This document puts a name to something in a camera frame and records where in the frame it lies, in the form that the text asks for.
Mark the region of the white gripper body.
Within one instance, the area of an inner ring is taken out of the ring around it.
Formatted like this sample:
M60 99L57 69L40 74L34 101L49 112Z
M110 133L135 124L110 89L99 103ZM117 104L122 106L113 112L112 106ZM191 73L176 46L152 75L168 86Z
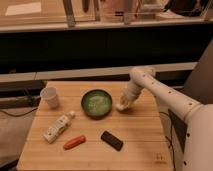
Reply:
M128 108L132 105L132 103L138 98L138 94L129 90L124 90L121 98L120 105L123 108Z

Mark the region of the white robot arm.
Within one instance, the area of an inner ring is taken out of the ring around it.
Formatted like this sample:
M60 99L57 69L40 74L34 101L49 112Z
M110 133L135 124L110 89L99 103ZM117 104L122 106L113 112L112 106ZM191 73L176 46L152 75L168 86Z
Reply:
M213 171L213 104L203 104L155 78L153 67L134 67L116 108L128 109L147 89L187 124L182 171Z

